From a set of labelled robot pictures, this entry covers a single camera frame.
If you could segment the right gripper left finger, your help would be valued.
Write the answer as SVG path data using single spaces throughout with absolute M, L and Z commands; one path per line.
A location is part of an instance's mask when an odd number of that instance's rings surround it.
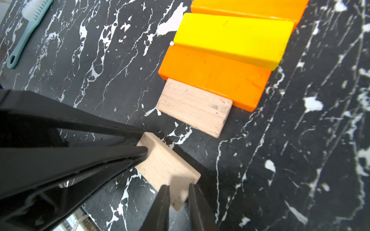
M 147 158 L 141 130 L 31 91 L 1 90 L 1 230 L 50 231 Z

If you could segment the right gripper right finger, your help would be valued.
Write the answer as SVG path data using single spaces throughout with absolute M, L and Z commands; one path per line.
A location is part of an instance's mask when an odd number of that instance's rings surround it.
M 142 224 L 141 231 L 218 231 L 204 193 L 196 184 L 188 187 L 185 207 L 176 212 L 170 207 L 170 187 L 162 185 Z

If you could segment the small natural wood block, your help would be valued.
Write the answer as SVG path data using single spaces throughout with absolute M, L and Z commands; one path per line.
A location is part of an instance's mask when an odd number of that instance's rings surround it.
M 137 171 L 157 191 L 162 185 L 169 186 L 170 204 L 178 212 L 188 199 L 189 185 L 196 184 L 201 174 L 154 133 L 145 132 L 137 146 L 148 149 L 147 159 L 136 166 Z

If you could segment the orange long block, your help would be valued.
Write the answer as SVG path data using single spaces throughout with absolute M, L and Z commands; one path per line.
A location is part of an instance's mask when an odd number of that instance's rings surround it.
M 271 70 L 239 61 L 170 46 L 158 74 L 217 94 L 233 105 L 253 112 L 262 97 Z
M 309 0 L 194 0 L 192 13 L 294 22 L 295 29 Z

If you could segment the yellow long block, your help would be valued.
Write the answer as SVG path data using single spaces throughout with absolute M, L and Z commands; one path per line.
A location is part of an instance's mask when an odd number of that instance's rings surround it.
M 293 26 L 291 21 L 185 13 L 174 44 L 274 71 Z

